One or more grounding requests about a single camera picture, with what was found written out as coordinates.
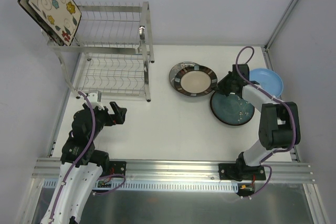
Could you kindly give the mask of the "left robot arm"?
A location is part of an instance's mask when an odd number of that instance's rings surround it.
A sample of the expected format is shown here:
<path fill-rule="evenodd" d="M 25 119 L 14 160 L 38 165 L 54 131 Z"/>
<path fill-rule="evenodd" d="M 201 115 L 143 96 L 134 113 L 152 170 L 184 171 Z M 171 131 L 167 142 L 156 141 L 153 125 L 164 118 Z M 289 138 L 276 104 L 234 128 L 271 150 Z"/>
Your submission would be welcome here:
<path fill-rule="evenodd" d="M 97 181 L 119 177 L 122 182 L 113 188 L 119 189 L 126 182 L 125 174 L 110 172 L 109 154 L 97 150 L 94 140 L 104 127 L 122 125 L 126 108 L 110 102 L 109 113 L 101 103 L 101 92 L 78 93 L 85 100 L 83 108 L 74 114 L 71 130 L 60 158 L 60 172 L 49 206 L 41 219 L 42 223 L 79 223 L 84 207 Z"/>

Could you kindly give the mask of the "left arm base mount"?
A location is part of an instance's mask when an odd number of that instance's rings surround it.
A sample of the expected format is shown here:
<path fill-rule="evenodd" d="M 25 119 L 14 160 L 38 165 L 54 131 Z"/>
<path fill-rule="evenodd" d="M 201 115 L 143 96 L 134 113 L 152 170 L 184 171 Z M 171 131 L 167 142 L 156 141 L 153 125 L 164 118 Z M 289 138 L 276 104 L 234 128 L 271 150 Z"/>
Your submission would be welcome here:
<path fill-rule="evenodd" d="M 120 174 L 126 175 L 127 163 L 126 161 L 110 161 L 108 168 L 108 175 L 116 175 L 121 178 Z"/>

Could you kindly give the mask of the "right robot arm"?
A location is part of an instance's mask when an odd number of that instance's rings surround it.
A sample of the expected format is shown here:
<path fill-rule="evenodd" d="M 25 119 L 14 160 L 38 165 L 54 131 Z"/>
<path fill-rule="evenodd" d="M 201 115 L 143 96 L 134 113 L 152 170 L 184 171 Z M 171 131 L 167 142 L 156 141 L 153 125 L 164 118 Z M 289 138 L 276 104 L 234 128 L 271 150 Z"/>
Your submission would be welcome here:
<path fill-rule="evenodd" d="M 263 163 L 276 153 L 289 152 L 301 141 L 297 104 L 267 93 L 249 79 L 247 64 L 234 64 L 217 85 L 221 94 L 234 93 L 260 112 L 258 140 L 233 163 L 218 166 L 221 180 L 266 180 Z"/>

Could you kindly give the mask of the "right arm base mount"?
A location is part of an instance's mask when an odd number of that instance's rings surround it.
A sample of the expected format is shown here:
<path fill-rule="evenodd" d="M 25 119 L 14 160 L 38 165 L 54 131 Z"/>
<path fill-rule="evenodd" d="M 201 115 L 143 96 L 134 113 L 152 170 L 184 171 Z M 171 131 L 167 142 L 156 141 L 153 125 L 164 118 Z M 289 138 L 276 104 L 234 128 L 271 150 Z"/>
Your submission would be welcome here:
<path fill-rule="evenodd" d="M 218 165 L 220 180 L 234 180 L 242 182 L 243 180 L 266 180 L 265 169 L 262 166 L 238 166 L 235 163 L 220 163 Z"/>

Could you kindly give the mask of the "square floral plate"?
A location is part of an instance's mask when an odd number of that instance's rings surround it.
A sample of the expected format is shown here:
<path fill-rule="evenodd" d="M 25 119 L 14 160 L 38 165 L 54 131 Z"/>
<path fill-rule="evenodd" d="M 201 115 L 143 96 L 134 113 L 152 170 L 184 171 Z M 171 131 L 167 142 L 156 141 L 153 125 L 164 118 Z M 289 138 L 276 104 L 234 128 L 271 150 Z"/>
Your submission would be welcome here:
<path fill-rule="evenodd" d="M 74 0 L 28 0 L 28 4 L 70 46 L 79 27 L 82 13 Z"/>
<path fill-rule="evenodd" d="M 47 24 L 46 21 L 38 14 L 38 11 L 34 10 L 29 4 L 28 0 L 18 0 L 19 6 L 40 26 L 40 28 L 46 32 L 46 34 L 59 46 L 64 46 L 64 42 L 60 36 Z"/>

